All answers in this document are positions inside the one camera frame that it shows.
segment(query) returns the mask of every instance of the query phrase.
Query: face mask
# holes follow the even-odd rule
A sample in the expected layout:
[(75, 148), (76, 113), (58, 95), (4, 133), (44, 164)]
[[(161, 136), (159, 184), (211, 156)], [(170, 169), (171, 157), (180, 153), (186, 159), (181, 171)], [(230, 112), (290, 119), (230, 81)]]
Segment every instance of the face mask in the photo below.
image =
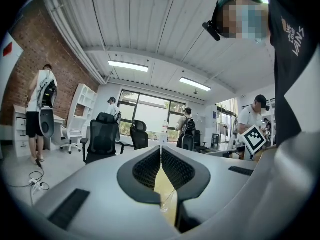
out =
[(236, 25), (242, 30), (242, 39), (255, 39), (257, 43), (266, 39), (267, 24), (264, 20), (259, 5), (236, 5)]

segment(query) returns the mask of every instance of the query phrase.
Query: man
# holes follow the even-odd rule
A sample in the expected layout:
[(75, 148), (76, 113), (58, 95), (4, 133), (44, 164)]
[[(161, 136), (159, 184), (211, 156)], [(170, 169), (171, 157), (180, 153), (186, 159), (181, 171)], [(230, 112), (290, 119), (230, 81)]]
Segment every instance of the man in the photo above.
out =
[(109, 100), (108, 100), (108, 103), (109, 103), (109, 106), (108, 108), (106, 109), (106, 114), (110, 114), (110, 115), (113, 115), (114, 116), (114, 120), (117, 119), (117, 115), (119, 113), (119, 108), (117, 107), (116, 105), (116, 98), (114, 97), (111, 97)]
[(58, 86), (57, 80), (52, 73), (52, 66), (47, 64), (40, 70), (35, 78), (33, 79), (29, 90), (27, 98), (27, 112), (26, 112), (26, 135), (29, 136), (29, 146), (31, 151), (31, 161), (35, 165), (36, 159), (44, 162), (44, 156), (42, 154), (44, 149), (44, 136), (42, 134), (40, 124), (39, 124), (39, 111), (38, 98), (41, 90), (46, 83), (54, 80), (55, 86)]
[(265, 128), (262, 129), (262, 131), (263, 131), (264, 133), (265, 133), (266, 131), (271, 132), (271, 122), (270, 122), (267, 118), (263, 119), (263, 122), (265, 123)]
[(179, 138), (176, 146), (178, 148), (182, 148), (182, 138), (184, 137), (184, 134), (182, 133), (182, 127), (184, 126), (184, 123), (187, 119), (191, 118), (191, 108), (187, 107), (184, 111), (184, 115), (179, 119), (178, 125), (175, 128), (177, 131), (180, 131)]
[(303, 73), (319, 44), (317, 24), (312, 22), (315, 15), (309, 16), (318, 8), (317, 1), (269, 0), (267, 4), (262, 0), (218, 0), (212, 19), (203, 24), (216, 41), (223, 36), (269, 40), (274, 46), (277, 146), (301, 132), (285, 94)]
[(253, 104), (246, 106), (239, 114), (238, 117), (238, 133), (243, 134), (252, 126), (261, 128), (262, 117), (267, 107), (267, 99), (263, 95), (258, 95)]

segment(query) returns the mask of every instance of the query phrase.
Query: white t-shirt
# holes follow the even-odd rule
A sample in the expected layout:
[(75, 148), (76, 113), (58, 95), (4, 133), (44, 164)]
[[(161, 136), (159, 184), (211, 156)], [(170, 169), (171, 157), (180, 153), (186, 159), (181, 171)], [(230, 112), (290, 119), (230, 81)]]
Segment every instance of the white t-shirt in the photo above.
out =
[(116, 104), (109, 104), (108, 108), (104, 112), (106, 114), (110, 114), (114, 116), (114, 120), (117, 119), (117, 115), (119, 113), (119, 108), (116, 106)]
[[(248, 128), (252, 126), (261, 127), (262, 125), (262, 116), (256, 113), (252, 106), (246, 106), (239, 114), (238, 124), (243, 124)], [(242, 136), (239, 134), (239, 141), (242, 142)]]
[(33, 94), (31, 95), (30, 102), (28, 104), (27, 112), (39, 112), (38, 107), (38, 95), (41, 91), (41, 88), (43, 85), (46, 84), (46, 82), (50, 83), (52, 80), (54, 80), (55, 86), (58, 86), (57, 80), (54, 76), (54, 73), (50, 70), (40, 70), (38, 80), (36, 82), (36, 87), (33, 91)]

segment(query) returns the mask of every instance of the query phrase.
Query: ceiling light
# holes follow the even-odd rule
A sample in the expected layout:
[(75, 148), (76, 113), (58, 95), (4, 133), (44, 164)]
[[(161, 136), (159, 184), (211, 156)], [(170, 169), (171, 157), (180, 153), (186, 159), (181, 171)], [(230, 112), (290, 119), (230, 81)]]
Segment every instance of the ceiling light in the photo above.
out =
[(149, 67), (147, 66), (141, 66), (133, 63), (128, 63), (128, 62), (121, 62), (121, 61), (114, 61), (114, 60), (109, 60), (109, 65), (113, 67), (120, 67), (120, 68), (126, 68), (126, 69), (131, 69), (131, 70), (138, 70), (138, 71), (143, 71), (143, 72), (148, 72)]
[(203, 84), (201, 84), (201, 83), (198, 83), (198, 82), (195, 82), (195, 81), (186, 79), (186, 78), (184, 78), (184, 77), (182, 77), (182, 78), (180, 79), (180, 82), (185, 83), (185, 84), (187, 84), (187, 85), (191, 85), (191, 86), (200, 88), (200, 89), (205, 90), (205, 91), (207, 91), (207, 92), (211, 90), (210, 87), (207, 87), (207, 86), (205, 86), (205, 85), (203, 85)]

